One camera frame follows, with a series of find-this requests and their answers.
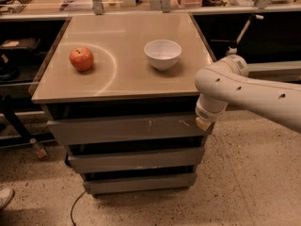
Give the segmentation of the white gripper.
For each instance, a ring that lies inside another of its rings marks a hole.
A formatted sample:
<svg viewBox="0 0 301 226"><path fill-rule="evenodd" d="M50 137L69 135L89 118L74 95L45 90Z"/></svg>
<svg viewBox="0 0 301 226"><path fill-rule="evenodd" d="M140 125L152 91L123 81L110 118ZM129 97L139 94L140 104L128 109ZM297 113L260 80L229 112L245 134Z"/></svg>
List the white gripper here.
<svg viewBox="0 0 301 226"><path fill-rule="evenodd" d="M196 124L206 131L216 119L225 111L225 103L211 98L199 97L196 104Z"/></svg>

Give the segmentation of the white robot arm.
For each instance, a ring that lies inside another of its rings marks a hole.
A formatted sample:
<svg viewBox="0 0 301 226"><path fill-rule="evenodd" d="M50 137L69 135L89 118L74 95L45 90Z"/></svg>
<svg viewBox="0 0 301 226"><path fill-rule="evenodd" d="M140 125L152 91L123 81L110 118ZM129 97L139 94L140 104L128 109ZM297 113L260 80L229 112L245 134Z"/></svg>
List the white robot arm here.
<svg viewBox="0 0 301 226"><path fill-rule="evenodd" d="M196 123L203 131L231 104L301 132L300 86L248 78L241 56L226 56L201 68L195 85L199 92Z"/></svg>

